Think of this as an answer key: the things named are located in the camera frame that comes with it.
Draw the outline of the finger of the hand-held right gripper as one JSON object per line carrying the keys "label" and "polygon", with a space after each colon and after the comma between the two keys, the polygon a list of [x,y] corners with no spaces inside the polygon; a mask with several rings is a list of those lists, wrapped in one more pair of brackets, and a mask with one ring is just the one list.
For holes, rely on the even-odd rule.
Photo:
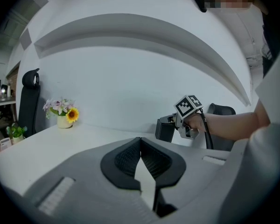
{"label": "finger of the hand-held right gripper", "polygon": [[164,116],[157,119],[157,124],[171,124],[172,123],[172,115]]}

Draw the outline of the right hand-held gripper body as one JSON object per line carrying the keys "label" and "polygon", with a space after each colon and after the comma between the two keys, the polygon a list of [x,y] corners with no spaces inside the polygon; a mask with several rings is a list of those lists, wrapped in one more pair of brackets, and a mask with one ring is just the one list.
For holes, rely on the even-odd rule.
{"label": "right hand-held gripper body", "polygon": [[185,119],[192,114],[202,117],[202,103],[195,95],[185,95],[174,105],[174,108],[176,113],[172,114],[169,120],[182,138],[194,140],[199,135],[199,131],[188,126]]}

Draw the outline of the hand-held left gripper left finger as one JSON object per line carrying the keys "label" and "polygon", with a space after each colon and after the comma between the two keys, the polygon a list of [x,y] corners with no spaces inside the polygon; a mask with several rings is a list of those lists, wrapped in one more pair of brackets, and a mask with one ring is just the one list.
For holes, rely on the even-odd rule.
{"label": "hand-held left gripper left finger", "polygon": [[103,156],[101,172],[117,188],[140,191],[140,182],[135,180],[140,146],[141,138],[137,137]]}

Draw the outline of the person's black printed garment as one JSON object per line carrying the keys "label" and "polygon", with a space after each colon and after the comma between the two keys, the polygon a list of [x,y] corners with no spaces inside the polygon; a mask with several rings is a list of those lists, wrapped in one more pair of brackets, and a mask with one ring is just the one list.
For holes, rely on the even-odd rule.
{"label": "person's black printed garment", "polygon": [[263,77],[269,72],[280,53],[280,28],[274,17],[262,13],[263,46],[261,48]]}

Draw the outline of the person's right hand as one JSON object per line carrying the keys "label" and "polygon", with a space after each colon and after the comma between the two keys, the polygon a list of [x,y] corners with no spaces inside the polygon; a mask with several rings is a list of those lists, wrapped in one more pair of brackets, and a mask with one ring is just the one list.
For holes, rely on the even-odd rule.
{"label": "person's right hand", "polygon": [[200,113],[193,113],[189,115],[185,118],[184,122],[192,129],[198,129],[201,132],[206,132],[203,118]]}

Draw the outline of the black office chair with headrest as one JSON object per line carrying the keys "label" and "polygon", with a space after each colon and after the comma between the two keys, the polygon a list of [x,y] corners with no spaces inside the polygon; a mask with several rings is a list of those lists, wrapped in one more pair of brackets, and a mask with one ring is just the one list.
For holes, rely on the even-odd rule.
{"label": "black office chair with headrest", "polygon": [[24,138],[36,134],[35,124],[38,101],[41,86],[39,83],[39,69],[30,70],[22,77],[23,88],[21,91],[18,120],[15,123],[16,130],[26,128],[23,133]]}

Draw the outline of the small green potted plant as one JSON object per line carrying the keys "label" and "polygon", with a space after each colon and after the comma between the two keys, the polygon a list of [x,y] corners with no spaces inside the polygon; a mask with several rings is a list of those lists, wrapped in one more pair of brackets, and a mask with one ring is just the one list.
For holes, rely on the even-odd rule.
{"label": "small green potted plant", "polygon": [[15,123],[13,123],[11,126],[6,127],[6,132],[7,132],[8,136],[12,137],[13,145],[17,144],[25,139],[24,134],[27,130],[28,130],[28,128],[26,126],[20,127]]}

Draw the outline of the white desk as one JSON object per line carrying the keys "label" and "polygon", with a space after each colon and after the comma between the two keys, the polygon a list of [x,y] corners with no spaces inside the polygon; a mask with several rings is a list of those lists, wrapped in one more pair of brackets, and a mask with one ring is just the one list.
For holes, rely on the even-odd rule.
{"label": "white desk", "polygon": [[[100,173],[100,158],[95,156],[73,168],[73,174],[49,175],[55,167],[85,150],[95,151],[97,147],[121,145],[124,140],[142,137],[142,133],[125,132],[89,126],[76,125],[68,129],[52,126],[18,144],[0,152],[0,184],[20,196],[41,198],[55,189],[69,190],[78,183],[77,175],[86,170],[88,187],[92,191],[103,191],[107,195],[134,195],[152,199],[155,181],[144,163],[136,163],[136,181],[140,190],[118,189]],[[228,192],[235,180],[236,172],[231,165],[230,154],[226,151],[207,150],[162,142],[173,151],[181,152],[187,169],[181,180],[173,187],[174,193],[182,189],[195,196],[202,190],[212,187],[213,192]]]}

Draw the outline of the black mesh office chair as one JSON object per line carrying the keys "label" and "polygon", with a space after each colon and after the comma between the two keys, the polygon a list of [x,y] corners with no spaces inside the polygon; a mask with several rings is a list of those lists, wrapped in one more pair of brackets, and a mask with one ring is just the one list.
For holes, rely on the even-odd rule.
{"label": "black mesh office chair", "polygon": [[[210,104],[207,113],[220,115],[220,116],[228,116],[228,115],[236,114],[235,110],[232,107],[216,105],[214,103]],[[206,148],[219,150],[219,151],[228,151],[228,152],[231,151],[235,141],[214,135],[211,132],[209,120],[208,118],[206,119],[207,119],[207,127],[208,127],[208,132],[205,132]]]}

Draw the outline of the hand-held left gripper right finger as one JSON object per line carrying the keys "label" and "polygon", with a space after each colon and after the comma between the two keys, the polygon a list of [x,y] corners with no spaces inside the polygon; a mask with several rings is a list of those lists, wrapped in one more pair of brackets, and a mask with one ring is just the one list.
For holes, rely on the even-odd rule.
{"label": "hand-held left gripper right finger", "polygon": [[186,170],[185,160],[177,153],[147,139],[140,139],[141,158],[155,180],[153,211],[164,217],[177,208],[165,201],[162,188],[175,186]]}

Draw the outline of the person's white shirt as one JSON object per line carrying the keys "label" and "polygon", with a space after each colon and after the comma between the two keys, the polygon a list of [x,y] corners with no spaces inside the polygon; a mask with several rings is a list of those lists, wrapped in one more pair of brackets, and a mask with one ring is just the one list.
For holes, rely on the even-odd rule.
{"label": "person's white shirt", "polygon": [[280,53],[256,92],[271,123],[244,141],[220,224],[280,224]]}

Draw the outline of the black pen holder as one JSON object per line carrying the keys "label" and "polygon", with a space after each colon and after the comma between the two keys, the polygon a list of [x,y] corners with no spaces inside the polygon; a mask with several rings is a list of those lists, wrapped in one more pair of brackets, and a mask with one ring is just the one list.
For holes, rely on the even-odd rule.
{"label": "black pen holder", "polygon": [[161,119],[157,119],[155,130],[156,139],[171,143],[174,136],[174,132],[174,124],[162,121]]}

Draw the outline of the person's right forearm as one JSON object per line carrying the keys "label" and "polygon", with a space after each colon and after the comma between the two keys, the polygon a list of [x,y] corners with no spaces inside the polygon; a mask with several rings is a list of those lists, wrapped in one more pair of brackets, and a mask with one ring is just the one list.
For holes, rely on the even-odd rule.
{"label": "person's right forearm", "polygon": [[227,116],[206,114],[205,117],[210,134],[234,141],[248,139],[255,131],[271,123],[260,100],[253,112]]}

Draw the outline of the sunflower bouquet in white pot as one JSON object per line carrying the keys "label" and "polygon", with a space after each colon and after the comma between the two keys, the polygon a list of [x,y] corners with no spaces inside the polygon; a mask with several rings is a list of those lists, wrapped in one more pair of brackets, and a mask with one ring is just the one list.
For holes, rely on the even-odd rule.
{"label": "sunflower bouquet in white pot", "polygon": [[57,116],[58,128],[68,129],[79,119],[79,110],[74,106],[74,103],[74,100],[65,98],[60,98],[59,100],[48,99],[42,109],[48,119],[51,114]]}

